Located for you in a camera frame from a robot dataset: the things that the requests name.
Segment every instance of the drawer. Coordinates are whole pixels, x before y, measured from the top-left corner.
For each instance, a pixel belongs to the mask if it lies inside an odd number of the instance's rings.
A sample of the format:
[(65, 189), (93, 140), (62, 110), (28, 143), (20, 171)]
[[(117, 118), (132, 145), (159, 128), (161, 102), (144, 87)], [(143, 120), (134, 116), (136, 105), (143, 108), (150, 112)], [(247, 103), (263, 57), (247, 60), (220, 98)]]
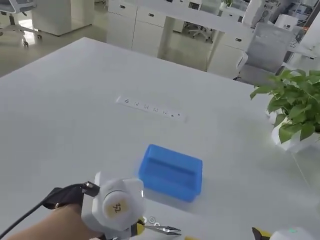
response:
[(133, 42), (159, 47), (163, 31), (163, 27), (135, 21)]
[(234, 14), (231, 12), (227, 12), (227, 11), (223, 11), (221, 14), (221, 17), (230, 18), (230, 19), (234, 20), (235, 22), (238, 22), (240, 15)]
[(108, 44), (131, 50), (135, 31), (135, 22), (131, 18), (108, 12), (106, 29)]
[(254, 34), (252, 32), (246, 35), (230, 35), (225, 33), (221, 38), (220, 44), (246, 51), (252, 41), (253, 36)]
[(137, 6), (119, 0), (110, 0), (108, 4), (108, 12), (113, 14), (119, 14), (124, 17), (136, 19)]
[(152, 9), (139, 6), (136, 14), (136, 20), (163, 27), (165, 25), (166, 15)]

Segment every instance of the white desk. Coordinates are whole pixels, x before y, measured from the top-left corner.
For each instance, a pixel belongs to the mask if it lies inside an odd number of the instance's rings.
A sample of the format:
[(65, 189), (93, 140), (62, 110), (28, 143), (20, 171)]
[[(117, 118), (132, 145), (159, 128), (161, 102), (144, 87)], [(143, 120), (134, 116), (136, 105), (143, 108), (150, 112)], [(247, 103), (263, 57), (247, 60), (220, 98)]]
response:
[[(2, 77), (0, 232), (53, 187), (98, 171), (134, 176), (152, 143), (202, 159), (203, 185), (190, 204), (146, 191), (184, 211), (149, 202), (147, 215), (200, 239), (250, 240), (253, 226), (301, 226), (319, 236), (319, 198), (291, 154), (272, 143), (268, 99), (250, 101), (252, 90), (87, 38)], [(181, 111), (187, 121), (116, 104), (119, 95)], [(47, 212), (41, 208), (15, 231)]]

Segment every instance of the black strap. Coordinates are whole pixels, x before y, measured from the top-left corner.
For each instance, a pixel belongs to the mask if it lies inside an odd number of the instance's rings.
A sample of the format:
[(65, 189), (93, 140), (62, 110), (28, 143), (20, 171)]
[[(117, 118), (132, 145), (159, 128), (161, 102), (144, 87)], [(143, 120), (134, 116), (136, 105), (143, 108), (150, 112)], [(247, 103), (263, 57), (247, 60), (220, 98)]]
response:
[[(49, 194), (53, 194), (60, 190), (61, 187), (55, 187)], [(54, 195), (53, 197), (50, 197), (43, 206), (47, 209), (57, 209), (60, 207), (63, 207), (65, 205), (69, 204), (78, 204), (80, 207), (82, 207), (82, 203), (84, 200), (84, 194), (82, 192), (82, 189), (80, 187), (74, 187), (72, 189), (68, 189), (66, 191), (62, 191), (58, 195)]]

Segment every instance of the yellow pliers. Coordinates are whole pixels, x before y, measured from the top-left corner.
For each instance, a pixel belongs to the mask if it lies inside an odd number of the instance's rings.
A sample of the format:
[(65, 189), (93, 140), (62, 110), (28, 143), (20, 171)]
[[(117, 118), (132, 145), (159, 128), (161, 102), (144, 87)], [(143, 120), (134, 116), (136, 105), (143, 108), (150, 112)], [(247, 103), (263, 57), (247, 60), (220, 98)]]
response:
[(150, 229), (157, 233), (162, 233), (171, 236), (180, 236), (181, 230), (173, 226), (148, 226), (145, 225), (143, 218), (139, 218), (138, 222), (131, 226), (131, 237), (140, 235), (145, 229)]

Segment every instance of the yellow handle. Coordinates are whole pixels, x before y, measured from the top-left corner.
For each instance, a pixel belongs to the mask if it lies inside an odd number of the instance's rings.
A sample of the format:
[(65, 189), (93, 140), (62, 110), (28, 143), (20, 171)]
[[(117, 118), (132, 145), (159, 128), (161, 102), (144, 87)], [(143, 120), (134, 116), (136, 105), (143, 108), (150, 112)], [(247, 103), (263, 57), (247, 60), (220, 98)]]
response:
[(184, 238), (184, 240), (200, 240), (200, 239), (195, 238), (195, 237), (193, 237), (193, 236), (186, 236), (186, 237)]

